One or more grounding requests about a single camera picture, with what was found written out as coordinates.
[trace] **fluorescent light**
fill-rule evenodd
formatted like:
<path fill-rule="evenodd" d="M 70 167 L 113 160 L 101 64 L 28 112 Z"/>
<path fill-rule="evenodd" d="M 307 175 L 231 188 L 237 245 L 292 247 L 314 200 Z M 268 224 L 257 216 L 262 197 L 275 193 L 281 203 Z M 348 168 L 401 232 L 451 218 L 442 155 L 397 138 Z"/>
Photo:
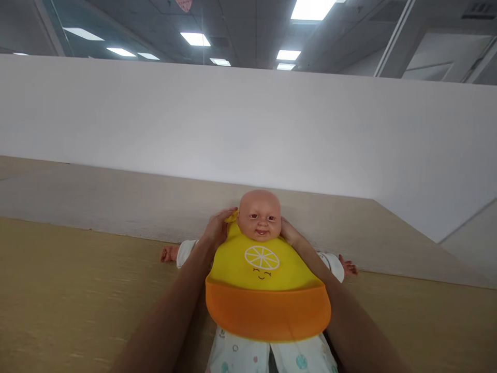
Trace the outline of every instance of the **fluorescent light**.
<path fill-rule="evenodd" d="M 134 54 L 129 53 L 127 50 L 122 49 L 122 48 L 107 48 L 111 52 L 117 53 L 118 55 L 125 56 L 125 57 L 136 57 Z"/>
<path fill-rule="evenodd" d="M 70 33 L 73 33 L 75 35 L 78 35 L 82 37 L 83 39 L 86 40 L 100 40 L 103 41 L 102 38 L 99 38 L 96 35 L 93 35 L 92 33 L 89 33 L 86 30 L 83 30 L 82 28 L 79 27 L 63 27 L 64 30 L 69 31 Z"/>
<path fill-rule="evenodd" d="M 142 57 L 145 57 L 148 60 L 158 60 L 158 58 L 156 56 L 154 56 L 153 54 L 150 54 L 150 53 L 140 53 L 140 52 L 138 52 L 138 54 L 140 56 L 142 56 Z"/>
<path fill-rule="evenodd" d="M 229 61 L 225 59 L 210 59 L 210 60 L 218 66 L 231 66 L 229 64 Z"/>
<path fill-rule="evenodd" d="M 336 2 L 337 0 L 297 0 L 291 19 L 322 21 Z"/>
<path fill-rule="evenodd" d="M 210 47 L 209 41 L 204 34 L 180 33 L 190 45 L 198 47 Z"/>
<path fill-rule="evenodd" d="M 281 50 L 278 52 L 278 56 L 276 57 L 277 60 L 288 60 L 288 61 L 295 61 L 297 57 L 299 56 L 300 51 L 285 51 Z"/>
<path fill-rule="evenodd" d="M 292 64 L 282 64 L 280 63 L 276 70 L 292 70 L 295 67 L 295 65 Z"/>

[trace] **human hand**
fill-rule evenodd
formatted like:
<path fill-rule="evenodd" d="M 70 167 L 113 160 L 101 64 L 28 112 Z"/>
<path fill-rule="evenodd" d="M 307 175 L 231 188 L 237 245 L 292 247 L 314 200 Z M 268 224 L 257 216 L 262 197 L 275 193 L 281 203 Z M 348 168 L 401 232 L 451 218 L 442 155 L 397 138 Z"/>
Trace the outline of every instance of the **human hand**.
<path fill-rule="evenodd" d="M 345 272 L 345 277 L 347 276 L 358 276 L 359 271 L 357 267 L 352 263 L 352 261 L 345 261 L 342 255 L 338 255 L 338 260 L 342 263 L 343 270 Z"/>
<path fill-rule="evenodd" d="M 209 244 L 212 244 L 214 248 L 217 249 L 219 245 L 221 245 L 226 240 L 227 237 L 227 224 L 224 222 L 224 220 L 231 214 L 233 214 L 233 212 L 236 210 L 238 210 L 238 207 L 230 207 L 221 210 L 217 214 L 211 216 L 206 230 L 200 240 L 207 241 Z"/>
<path fill-rule="evenodd" d="M 299 239 L 302 238 L 302 235 L 299 233 L 299 231 L 296 230 L 294 226 L 291 225 L 284 217 L 281 217 L 281 236 L 292 247 L 297 243 Z"/>
<path fill-rule="evenodd" d="M 164 246 L 162 252 L 160 253 L 160 261 L 164 262 L 175 262 L 178 258 L 179 246 Z"/>

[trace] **bib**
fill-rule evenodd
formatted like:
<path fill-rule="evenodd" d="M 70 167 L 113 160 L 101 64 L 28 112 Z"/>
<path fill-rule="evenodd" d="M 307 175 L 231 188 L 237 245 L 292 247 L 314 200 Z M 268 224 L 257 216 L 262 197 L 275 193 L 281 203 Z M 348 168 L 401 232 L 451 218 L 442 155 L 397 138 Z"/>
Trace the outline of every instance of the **bib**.
<path fill-rule="evenodd" d="M 228 332 L 264 342 L 290 342 L 320 334 L 331 306 L 325 285 L 282 238 L 266 242 L 240 232 L 236 213 L 206 278 L 206 303 Z"/>

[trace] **white sleeve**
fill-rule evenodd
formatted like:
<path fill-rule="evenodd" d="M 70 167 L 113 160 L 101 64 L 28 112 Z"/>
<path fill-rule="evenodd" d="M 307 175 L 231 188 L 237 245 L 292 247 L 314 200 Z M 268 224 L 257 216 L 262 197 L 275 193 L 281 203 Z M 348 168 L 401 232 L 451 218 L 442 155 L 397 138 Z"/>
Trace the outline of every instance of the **white sleeve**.
<path fill-rule="evenodd" d="M 176 267 L 181 268 L 185 264 L 197 242 L 198 240 L 187 240 L 181 243 L 178 258 L 176 259 Z"/>
<path fill-rule="evenodd" d="M 326 266 L 330 269 L 331 273 L 334 274 L 337 280 L 343 282 L 343 279 L 345 278 L 345 271 L 343 269 L 342 263 L 340 263 L 338 258 L 330 253 L 318 252 L 317 254 L 321 258 L 321 260 L 326 264 Z"/>

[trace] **air vent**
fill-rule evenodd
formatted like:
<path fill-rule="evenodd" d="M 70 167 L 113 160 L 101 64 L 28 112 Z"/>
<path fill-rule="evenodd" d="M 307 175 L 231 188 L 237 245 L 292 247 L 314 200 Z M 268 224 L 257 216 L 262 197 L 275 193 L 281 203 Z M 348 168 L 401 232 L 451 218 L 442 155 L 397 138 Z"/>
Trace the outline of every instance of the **air vent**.
<path fill-rule="evenodd" d="M 216 36 L 210 36 L 209 40 L 211 42 L 211 45 L 213 47 L 218 47 L 218 48 L 229 48 L 229 41 L 227 38 L 223 37 L 216 37 Z"/>
<path fill-rule="evenodd" d="M 493 20 L 497 16 L 497 6 L 491 2 L 471 3 L 461 19 Z"/>

